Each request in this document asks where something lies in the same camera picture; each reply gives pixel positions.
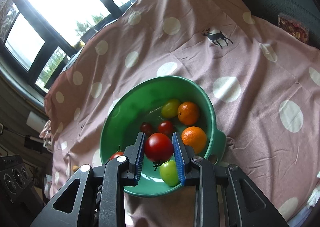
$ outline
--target black deer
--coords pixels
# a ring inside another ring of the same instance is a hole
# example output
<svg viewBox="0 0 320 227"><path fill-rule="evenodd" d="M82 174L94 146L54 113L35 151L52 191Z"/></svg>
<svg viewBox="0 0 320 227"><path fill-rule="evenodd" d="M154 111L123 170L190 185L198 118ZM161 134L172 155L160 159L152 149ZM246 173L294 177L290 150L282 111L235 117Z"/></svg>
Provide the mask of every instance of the black deer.
<svg viewBox="0 0 320 227"><path fill-rule="evenodd" d="M212 42L215 45L220 46L221 49L222 49L222 46L218 42L219 39L224 40L226 42L227 46L228 46L228 43L227 43L226 39L229 40L233 44L233 42L229 38L225 37L221 31L219 33L217 33L217 34L210 33L210 28L207 28L204 31L202 31L202 35L203 36L207 36L209 40L212 40Z"/></svg>

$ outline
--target bowl rim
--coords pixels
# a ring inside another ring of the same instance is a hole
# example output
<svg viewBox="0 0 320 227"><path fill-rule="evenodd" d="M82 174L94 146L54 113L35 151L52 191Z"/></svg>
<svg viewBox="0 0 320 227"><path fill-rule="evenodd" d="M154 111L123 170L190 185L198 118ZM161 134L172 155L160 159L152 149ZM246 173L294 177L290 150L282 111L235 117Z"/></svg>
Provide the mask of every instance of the bowl rim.
<svg viewBox="0 0 320 227"><path fill-rule="evenodd" d="M99 149L100 149L100 160L102 162L102 153L101 153L101 143L102 143L102 134L103 134L103 131L104 131L104 128L108 122L108 119L111 117L110 115L112 114L112 112L133 92L133 91L136 91L138 90L139 88L143 87L145 84L149 83L151 80L158 80L158 81L161 81L161 80L167 80L167 79L179 79L179 80L184 80L188 83L190 83L191 85L193 85L195 88L197 88L202 96L204 97L204 99L206 100L206 103L207 105L209 106L209 109L210 109L210 116L212 118L212 128L211 128L211 139L209 140L209 145L208 145L208 148L207 148L207 151L204 155L204 158L208 158L210 155L211 155L211 149L212 149L212 146L213 146L213 142L214 142L214 133L215 131L217 130L217 123L216 123L216 115L215 115L215 112L214 112L214 109L213 109L213 105L212 105L212 102L211 100L209 99L207 93L198 85L196 84L195 82L187 79L187 78L184 78L184 77L180 77L180 76L173 76L173 75L167 75L167 76L159 76L159 77L155 77L155 78L151 78L151 79L148 79L138 85L136 85L135 87L133 87L131 90L129 90L126 94L124 94L120 100L116 103L116 105L113 107L112 111L110 112L110 114L107 116L106 120L104 121L104 124L103 124L103 127L102 127L102 130L101 130L101 134L100 134L100 144L99 144ZM133 196L136 196L136 197L157 197L157 196L162 196L162 195L167 195L175 190L178 190L180 189L181 187L183 187L183 185L178 184L174 187L172 187L170 190L167 190L167 191L164 191L164 192L159 192L159 193L154 193L154 194L137 194L137 193L134 193L134 192L131 192L131 191L128 191L124 188L124 191L127 193L127 194L130 194L130 195L133 195Z"/></svg>

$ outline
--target green bowl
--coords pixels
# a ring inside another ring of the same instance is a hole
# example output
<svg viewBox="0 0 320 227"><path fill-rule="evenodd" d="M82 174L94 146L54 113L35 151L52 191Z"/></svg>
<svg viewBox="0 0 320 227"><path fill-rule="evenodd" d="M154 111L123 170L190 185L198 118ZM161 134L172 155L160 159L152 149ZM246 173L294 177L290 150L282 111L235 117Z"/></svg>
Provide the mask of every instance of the green bowl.
<svg viewBox="0 0 320 227"><path fill-rule="evenodd" d="M215 155L218 163L224 153L226 136L217 130L216 117L212 103L204 90L191 80L177 76L156 77L145 81L125 94L111 111L106 120L100 139L101 161L105 163L118 150L122 151L135 143L142 122L149 122L156 129L166 120L161 117L161 107L169 99L177 98L182 103L192 101L200 108L200 118L195 126L207 134L207 145L200 153L204 158ZM182 132L187 126L172 120L177 131ZM181 188L179 184L171 187L163 182L159 169L154 171L153 163L143 159L141 179L135 187L124 187L124 191L139 197L155 197L171 193Z"/></svg>

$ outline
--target triangular cutout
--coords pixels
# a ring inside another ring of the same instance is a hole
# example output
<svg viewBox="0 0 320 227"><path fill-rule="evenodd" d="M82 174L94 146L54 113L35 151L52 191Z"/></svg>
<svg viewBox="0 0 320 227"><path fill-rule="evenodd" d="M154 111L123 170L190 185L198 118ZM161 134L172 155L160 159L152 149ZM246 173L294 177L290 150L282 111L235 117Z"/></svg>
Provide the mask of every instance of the triangular cutout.
<svg viewBox="0 0 320 227"><path fill-rule="evenodd" d="M79 189L80 179L74 179L73 182L60 195L57 201L53 204L55 210L63 211L67 214L72 212L73 205L76 200L76 195Z"/></svg>
<svg viewBox="0 0 320 227"><path fill-rule="evenodd" d="M245 206L250 213L266 208L266 204L245 179L240 179L239 183L244 196Z"/></svg>

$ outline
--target black window frame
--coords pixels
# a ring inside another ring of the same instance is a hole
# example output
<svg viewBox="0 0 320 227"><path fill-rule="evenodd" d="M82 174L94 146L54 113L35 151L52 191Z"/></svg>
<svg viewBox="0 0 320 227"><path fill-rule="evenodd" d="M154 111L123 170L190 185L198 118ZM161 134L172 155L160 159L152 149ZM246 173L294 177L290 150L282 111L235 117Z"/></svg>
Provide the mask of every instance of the black window frame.
<svg viewBox="0 0 320 227"><path fill-rule="evenodd" d="M4 58L8 64L17 72L17 75L22 78L26 83L28 83L32 88L34 88L42 96L46 95L46 92L42 90L36 81L45 67L48 60L51 58L55 50L60 47L66 55L69 57L75 55L78 52L76 44L71 46L50 24L49 22L32 6L28 0L12 0L17 6L19 12L15 18L17 19L19 14L22 14L24 18L29 22L33 29L39 34L39 36L44 40L44 44L41 47L39 53L37 54L35 60L33 61L29 70L27 70L16 58L11 54L11 52L5 46L5 42L0 41L0 51L4 53ZM92 37L92 29L99 31L105 27L108 23L118 19L135 0L130 0L121 7L118 7L113 0L100 0L104 6L108 9L110 14L106 16L102 21L96 24L94 27L90 28L80 40L84 43ZM15 21L11 24L9 31L7 32L6 39L14 25ZM66 63L68 62L67 57L65 57L62 62L55 69L48 82L44 88L49 89L54 83L58 75L62 72Z"/></svg>

